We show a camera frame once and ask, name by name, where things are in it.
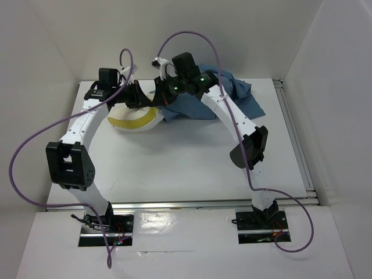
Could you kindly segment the blue fabric pillowcase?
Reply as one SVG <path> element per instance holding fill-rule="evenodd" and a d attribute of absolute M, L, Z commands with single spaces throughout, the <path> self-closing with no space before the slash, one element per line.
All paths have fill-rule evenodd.
<path fill-rule="evenodd" d="M 257 119 L 265 116 L 264 110 L 251 93 L 252 85 L 245 81 L 236 79 L 232 73 L 222 70 L 221 80 L 226 93 L 233 102 L 249 119 Z M 197 120 L 213 120 L 216 115 L 190 94 L 180 95 L 176 101 L 167 106 L 160 106 L 165 122 L 171 122 L 178 116 L 185 116 Z"/>

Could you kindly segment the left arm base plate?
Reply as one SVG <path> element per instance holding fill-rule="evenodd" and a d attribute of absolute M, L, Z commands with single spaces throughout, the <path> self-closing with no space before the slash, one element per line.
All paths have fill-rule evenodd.
<path fill-rule="evenodd" d="M 71 216 L 81 223 L 79 247 L 105 246 L 101 227 L 97 220 L 89 217 Z M 133 244 L 134 215 L 114 215 L 113 224 L 103 225 L 109 246 L 131 246 Z"/>

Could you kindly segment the cream quilted pillow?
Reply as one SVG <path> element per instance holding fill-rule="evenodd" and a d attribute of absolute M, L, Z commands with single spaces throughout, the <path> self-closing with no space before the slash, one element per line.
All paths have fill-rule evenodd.
<path fill-rule="evenodd" d="M 153 95 L 145 94 L 138 84 L 126 86 L 108 102 L 107 120 L 116 129 L 147 131 L 164 120 L 161 109 L 152 106 Z"/>

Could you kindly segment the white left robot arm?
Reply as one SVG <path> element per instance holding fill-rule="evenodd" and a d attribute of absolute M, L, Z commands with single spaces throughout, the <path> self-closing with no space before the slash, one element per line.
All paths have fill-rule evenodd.
<path fill-rule="evenodd" d="M 84 207 L 82 223 L 110 231 L 117 223 L 112 204 L 94 183 L 95 166 L 88 153 L 91 141 L 104 120 L 128 132 L 149 130 L 162 119 L 139 82 L 135 66 L 121 70 L 99 69 L 99 79 L 84 95 L 81 110 L 66 134 L 46 146 L 46 158 L 53 183 L 69 191 Z"/>

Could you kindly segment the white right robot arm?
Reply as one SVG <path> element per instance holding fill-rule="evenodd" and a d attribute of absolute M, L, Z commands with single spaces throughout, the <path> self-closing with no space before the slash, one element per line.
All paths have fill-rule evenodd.
<path fill-rule="evenodd" d="M 248 179 L 260 171 L 268 138 L 268 129 L 257 126 L 230 98 L 219 73 L 200 71 L 189 52 L 172 60 L 157 56 L 152 66 L 159 71 L 155 78 L 156 107 L 171 106 L 179 98 L 190 95 L 206 106 L 232 134 L 236 147 L 230 151 L 230 159 L 237 167 L 246 170 Z"/>

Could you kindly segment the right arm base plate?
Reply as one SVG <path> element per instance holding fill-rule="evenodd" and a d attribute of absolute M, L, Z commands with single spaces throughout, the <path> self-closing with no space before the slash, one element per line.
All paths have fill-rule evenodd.
<path fill-rule="evenodd" d="M 236 212 L 231 223 L 237 228 L 239 244 L 271 243 L 276 236 L 278 236 L 277 242 L 291 242 L 287 216 L 283 210 L 266 224 L 259 224 L 253 211 Z"/>

